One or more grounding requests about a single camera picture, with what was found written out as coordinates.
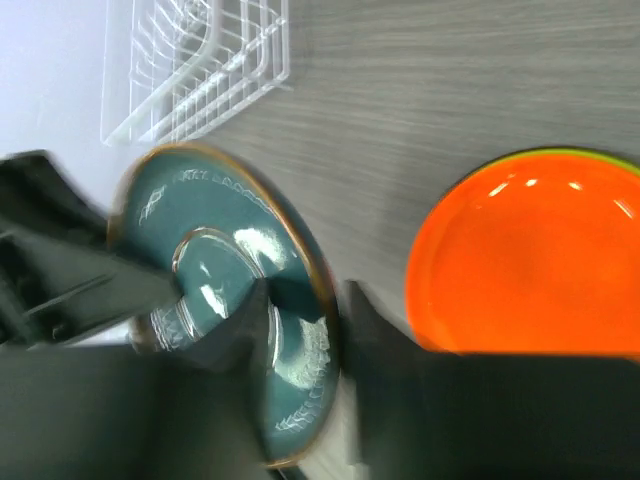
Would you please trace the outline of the lime green plate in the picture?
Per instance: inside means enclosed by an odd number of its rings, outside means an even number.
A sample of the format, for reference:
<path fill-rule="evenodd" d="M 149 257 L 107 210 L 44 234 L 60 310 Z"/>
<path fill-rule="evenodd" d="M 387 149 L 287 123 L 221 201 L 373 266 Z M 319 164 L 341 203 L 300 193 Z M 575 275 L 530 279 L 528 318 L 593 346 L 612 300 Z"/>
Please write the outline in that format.
<path fill-rule="evenodd" d="M 540 146 L 540 147 L 510 152 L 508 154 L 499 156 L 495 159 L 485 162 L 484 164 L 482 164 L 477 168 L 477 171 L 481 171 L 483 169 L 489 168 L 490 166 L 493 166 L 494 164 L 498 164 L 500 162 L 513 160 L 520 157 L 527 157 L 532 155 L 551 155 L 551 154 L 553 155 L 563 154 L 563 155 L 588 157 L 595 160 L 607 162 L 613 165 L 617 165 L 619 168 L 622 168 L 630 172 L 634 172 L 636 175 L 639 174 L 639 162 L 633 161 L 628 156 L 611 153 L 605 150 L 598 150 L 598 149 L 586 148 L 586 147 L 565 146 L 565 145 Z"/>

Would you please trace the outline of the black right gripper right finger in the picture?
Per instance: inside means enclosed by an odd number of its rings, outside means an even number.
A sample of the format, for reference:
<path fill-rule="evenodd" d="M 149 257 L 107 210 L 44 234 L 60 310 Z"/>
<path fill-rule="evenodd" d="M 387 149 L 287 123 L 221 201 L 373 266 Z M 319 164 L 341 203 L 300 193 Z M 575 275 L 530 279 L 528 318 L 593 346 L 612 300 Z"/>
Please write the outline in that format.
<path fill-rule="evenodd" d="M 639 367 L 422 349 L 347 285 L 358 456 L 373 479 L 635 479 Z"/>

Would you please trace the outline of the orange plate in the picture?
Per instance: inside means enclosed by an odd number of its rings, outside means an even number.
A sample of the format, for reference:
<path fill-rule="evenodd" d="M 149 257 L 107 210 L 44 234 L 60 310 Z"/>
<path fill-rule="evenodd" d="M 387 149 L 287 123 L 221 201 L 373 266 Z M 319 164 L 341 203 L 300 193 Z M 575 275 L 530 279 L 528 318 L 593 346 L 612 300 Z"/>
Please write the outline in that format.
<path fill-rule="evenodd" d="M 411 333 L 456 354 L 639 356 L 639 174 L 574 155 L 473 171 L 416 233 Z"/>

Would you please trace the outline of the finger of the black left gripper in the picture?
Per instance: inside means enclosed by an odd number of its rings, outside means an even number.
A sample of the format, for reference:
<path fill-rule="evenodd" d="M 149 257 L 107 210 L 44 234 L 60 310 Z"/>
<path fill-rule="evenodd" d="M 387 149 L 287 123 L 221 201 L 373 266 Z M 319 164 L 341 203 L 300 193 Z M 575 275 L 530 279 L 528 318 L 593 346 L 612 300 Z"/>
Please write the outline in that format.
<path fill-rule="evenodd" d="M 1 161 L 1 344 L 70 344 L 176 302 L 175 277 L 107 245 L 45 150 Z"/>

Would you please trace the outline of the teal plate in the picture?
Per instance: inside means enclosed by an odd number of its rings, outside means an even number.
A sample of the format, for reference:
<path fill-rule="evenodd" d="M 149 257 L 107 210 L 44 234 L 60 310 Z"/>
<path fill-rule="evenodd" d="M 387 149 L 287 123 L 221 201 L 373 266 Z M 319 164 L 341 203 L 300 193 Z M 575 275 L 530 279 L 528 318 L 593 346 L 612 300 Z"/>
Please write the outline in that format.
<path fill-rule="evenodd" d="M 143 314 L 145 347 L 194 345 L 266 282 L 268 343 L 258 427 L 271 468 L 297 463 L 319 439 L 336 397 L 339 311 L 326 259 L 276 184 L 211 146 L 167 144 L 123 177 L 108 242 L 174 274 L 175 303 Z"/>

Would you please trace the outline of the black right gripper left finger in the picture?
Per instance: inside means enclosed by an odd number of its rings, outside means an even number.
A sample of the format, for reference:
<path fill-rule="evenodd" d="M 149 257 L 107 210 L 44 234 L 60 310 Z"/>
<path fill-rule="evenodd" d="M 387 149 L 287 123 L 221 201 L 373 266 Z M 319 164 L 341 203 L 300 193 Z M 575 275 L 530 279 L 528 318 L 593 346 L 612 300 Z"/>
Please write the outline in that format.
<path fill-rule="evenodd" d="M 182 351 L 1 353 L 5 479 L 263 479 L 257 432 L 268 288 Z"/>

